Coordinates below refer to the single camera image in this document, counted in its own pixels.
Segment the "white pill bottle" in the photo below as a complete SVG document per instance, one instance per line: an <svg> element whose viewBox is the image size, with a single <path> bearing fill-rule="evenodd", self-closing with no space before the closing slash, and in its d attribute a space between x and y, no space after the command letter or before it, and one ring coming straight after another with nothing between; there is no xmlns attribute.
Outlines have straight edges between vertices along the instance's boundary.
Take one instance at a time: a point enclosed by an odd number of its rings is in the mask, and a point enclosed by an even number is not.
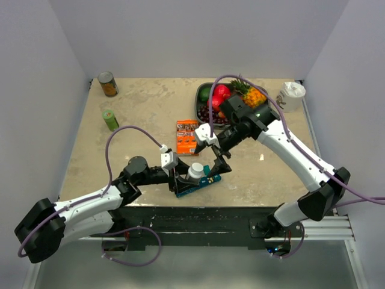
<svg viewBox="0 0 385 289"><path fill-rule="evenodd" d="M192 163L192 165L190 165L190 167L188 168L186 179L195 184L198 184L200 182L200 179L204 177L204 175L205 173L203 165L200 163Z"/></svg>

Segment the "teal weekly pill organizer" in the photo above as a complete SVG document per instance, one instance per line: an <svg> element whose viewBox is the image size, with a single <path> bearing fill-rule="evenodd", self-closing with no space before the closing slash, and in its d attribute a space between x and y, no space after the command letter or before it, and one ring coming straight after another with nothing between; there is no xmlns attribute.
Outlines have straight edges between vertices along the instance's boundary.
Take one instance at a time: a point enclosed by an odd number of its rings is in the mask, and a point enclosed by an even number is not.
<svg viewBox="0 0 385 289"><path fill-rule="evenodd" d="M176 194L175 194L176 197L186 196L186 195L188 195L188 194L190 194L190 193L193 193L193 192L195 192L195 191L197 191L197 190L200 190L200 189L203 189L203 188L205 188L205 187L208 187L209 185L212 185L212 184L214 184L214 183L220 182L220 181L222 180L221 175L214 175L214 176L212 176L212 177L210 177L210 178L214 178L214 179L215 179L215 182L213 182L213 183L208 183L208 173L209 173L209 171L210 171L209 165L205 165L205 166L204 166L204 173L205 173L205 176L202 177L202 179L200 180L199 186L198 186L198 187L195 187L195 188L192 188L192 189L190 189L190 190L188 190L188 191L186 191L186 192L184 192L184 193L176 193Z"/></svg>

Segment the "white bottle cap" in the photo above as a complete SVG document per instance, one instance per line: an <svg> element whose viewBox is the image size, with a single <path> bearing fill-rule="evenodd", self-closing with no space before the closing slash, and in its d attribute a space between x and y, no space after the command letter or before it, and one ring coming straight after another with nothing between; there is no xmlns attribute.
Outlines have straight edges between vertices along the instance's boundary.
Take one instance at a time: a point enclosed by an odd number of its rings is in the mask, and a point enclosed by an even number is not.
<svg viewBox="0 0 385 289"><path fill-rule="evenodd" d="M191 171L195 175L202 175L204 174L204 167L200 163L193 163L191 165Z"/></svg>

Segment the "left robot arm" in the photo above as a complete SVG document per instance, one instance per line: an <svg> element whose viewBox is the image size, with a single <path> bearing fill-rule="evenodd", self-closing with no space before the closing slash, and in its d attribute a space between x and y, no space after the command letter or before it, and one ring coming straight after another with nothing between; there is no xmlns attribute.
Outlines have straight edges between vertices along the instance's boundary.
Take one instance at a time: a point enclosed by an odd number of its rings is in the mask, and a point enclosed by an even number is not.
<svg viewBox="0 0 385 289"><path fill-rule="evenodd" d="M39 263L70 239L120 235L125 222L112 212L138 199L142 185L168 184L175 193L197 187L205 175L203 165L187 165L171 156L162 154L161 165L155 167L149 167L144 157L133 157L115 180L84 197L55 203L48 198L37 201L14 230L20 241L18 257Z"/></svg>

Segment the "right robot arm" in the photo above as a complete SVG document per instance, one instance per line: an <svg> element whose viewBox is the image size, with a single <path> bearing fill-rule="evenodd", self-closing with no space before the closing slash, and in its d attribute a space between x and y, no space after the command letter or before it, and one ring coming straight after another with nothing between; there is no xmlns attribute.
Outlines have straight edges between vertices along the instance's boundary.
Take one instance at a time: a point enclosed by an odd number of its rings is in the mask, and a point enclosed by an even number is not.
<svg viewBox="0 0 385 289"><path fill-rule="evenodd" d="M230 126L218 135L211 131L208 123L200 125L194 136L197 140L195 151L212 148L216 159L211 175L231 171L225 162L230 158L230 150L246 138L253 138L272 150L299 177L307 188L304 196L292 203L276 208L259 224L259 230L282 236L289 226L301 220L320 221L341 200L350 172L318 158L306 145L291 134L285 127L283 118L269 105L248 107L238 95L228 98L220 106L224 115L231 121Z"/></svg>

